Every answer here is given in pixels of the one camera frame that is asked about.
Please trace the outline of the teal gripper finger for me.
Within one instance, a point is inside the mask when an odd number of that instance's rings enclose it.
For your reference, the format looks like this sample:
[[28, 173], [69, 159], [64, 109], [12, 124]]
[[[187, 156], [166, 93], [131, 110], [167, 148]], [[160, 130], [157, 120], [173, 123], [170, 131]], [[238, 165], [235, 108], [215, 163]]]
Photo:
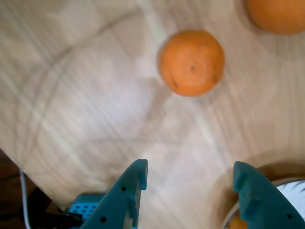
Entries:
[[147, 188], [148, 161], [134, 161], [99, 202], [82, 229], [138, 228], [141, 192]]
[[252, 165], [236, 161], [234, 191], [249, 229], [303, 229], [305, 221], [288, 199]]

